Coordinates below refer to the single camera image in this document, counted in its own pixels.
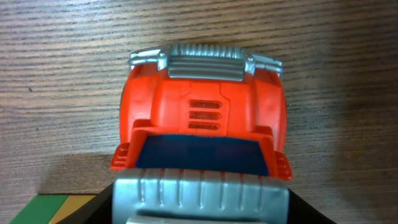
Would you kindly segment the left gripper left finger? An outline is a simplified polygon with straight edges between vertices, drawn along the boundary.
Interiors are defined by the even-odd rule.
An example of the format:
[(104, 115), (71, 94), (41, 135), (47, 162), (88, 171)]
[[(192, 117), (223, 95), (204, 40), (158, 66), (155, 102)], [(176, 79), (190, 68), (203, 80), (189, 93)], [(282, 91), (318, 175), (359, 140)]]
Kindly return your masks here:
[(61, 219), (59, 224), (112, 224), (112, 201), (114, 184), (110, 184), (98, 195)]

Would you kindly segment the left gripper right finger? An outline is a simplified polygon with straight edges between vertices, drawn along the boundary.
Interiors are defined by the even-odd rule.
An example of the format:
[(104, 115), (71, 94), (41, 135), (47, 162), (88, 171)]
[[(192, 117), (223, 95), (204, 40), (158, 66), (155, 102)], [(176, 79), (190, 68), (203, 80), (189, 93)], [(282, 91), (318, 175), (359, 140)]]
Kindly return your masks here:
[(291, 189), (289, 190), (288, 224), (336, 224)]

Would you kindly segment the red toy fire truck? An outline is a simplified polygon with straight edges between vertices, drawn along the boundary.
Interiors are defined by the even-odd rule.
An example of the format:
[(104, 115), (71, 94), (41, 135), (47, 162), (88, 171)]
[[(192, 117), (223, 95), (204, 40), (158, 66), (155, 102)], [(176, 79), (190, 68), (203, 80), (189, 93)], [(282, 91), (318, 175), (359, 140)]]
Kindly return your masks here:
[(204, 44), (142, 49), (128, 62), (113, 223), (286, 223), (282, 62)]

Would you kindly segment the multicolour puzzle cube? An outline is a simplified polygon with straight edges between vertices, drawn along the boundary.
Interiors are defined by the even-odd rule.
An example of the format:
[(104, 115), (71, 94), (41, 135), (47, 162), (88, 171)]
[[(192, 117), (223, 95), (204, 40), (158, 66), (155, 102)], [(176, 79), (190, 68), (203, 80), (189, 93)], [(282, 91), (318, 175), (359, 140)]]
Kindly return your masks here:
[(10, 224), (57, 223), (95, 195), (40, 194), (36, 195), (10, 222)]

